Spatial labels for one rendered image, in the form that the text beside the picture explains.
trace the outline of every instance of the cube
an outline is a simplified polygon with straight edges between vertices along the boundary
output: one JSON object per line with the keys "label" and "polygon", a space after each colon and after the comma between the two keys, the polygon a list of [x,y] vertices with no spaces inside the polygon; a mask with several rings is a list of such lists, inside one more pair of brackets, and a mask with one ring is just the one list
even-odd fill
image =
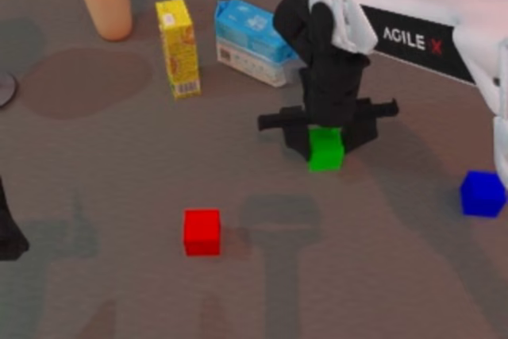
{"label": "cube", "polygon": [[506,203],[506,190],[495,172],[469,171],[460,187],[462,211],[468,216],[496,218]]}
{"label": "cube", "polygon": [[220,211],[185,210],[183,245],[188,256],[218,256],[221,252]]}
{"label": "cube", "polygon": [[318,127],[310,130],[310,171],[340,170],[344,155],[340,129]]}

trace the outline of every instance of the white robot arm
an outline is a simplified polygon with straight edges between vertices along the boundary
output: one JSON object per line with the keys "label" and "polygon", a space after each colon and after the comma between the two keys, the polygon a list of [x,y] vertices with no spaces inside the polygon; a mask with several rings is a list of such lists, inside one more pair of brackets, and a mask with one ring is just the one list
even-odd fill
{"label": "white robot arm", "polygon": [[508,188],[508,0],[309,0],[333,12],[332,42],[476,87],[495,115],[495,165]]}

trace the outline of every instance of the red cube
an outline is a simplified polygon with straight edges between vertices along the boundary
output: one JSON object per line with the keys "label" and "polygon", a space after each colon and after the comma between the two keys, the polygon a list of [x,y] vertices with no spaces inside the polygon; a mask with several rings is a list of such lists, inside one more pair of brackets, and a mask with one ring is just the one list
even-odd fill
{"label": "red cube", "polygon": [[183,245],[188,256],[218,256],[221,253],[219,210],[185,210]]}

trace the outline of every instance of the red x letter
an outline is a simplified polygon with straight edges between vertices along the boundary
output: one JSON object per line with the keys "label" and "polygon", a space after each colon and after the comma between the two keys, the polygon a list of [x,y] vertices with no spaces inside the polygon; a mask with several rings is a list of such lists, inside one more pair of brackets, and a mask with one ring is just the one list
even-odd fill
{"label": "red x letter", "polygon": [[430,39],[430,44],[432,44],[432,53],[441,55],[441,40]]}

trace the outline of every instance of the gray table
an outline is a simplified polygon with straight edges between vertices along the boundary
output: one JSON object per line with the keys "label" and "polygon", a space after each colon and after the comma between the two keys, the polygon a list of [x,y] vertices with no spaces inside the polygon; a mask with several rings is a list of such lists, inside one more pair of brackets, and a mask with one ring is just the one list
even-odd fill
{"label": "gray table", "polygon": [[[363,93],[402,112],[339,173],[259,135],[299,103],[216,63],[216,0],[187,0],[203,96],[174,102],[154,2],[107,44],[80,0],[0,0],[0,173],[33,248],[0,263],[0,338],[508,337],[508,227],[461,216],[493,169],[476,90],[374,57]],[[247,0],[273,9],[278,0]],[[183,255],[183,210],[221,209],[224,254]]]}

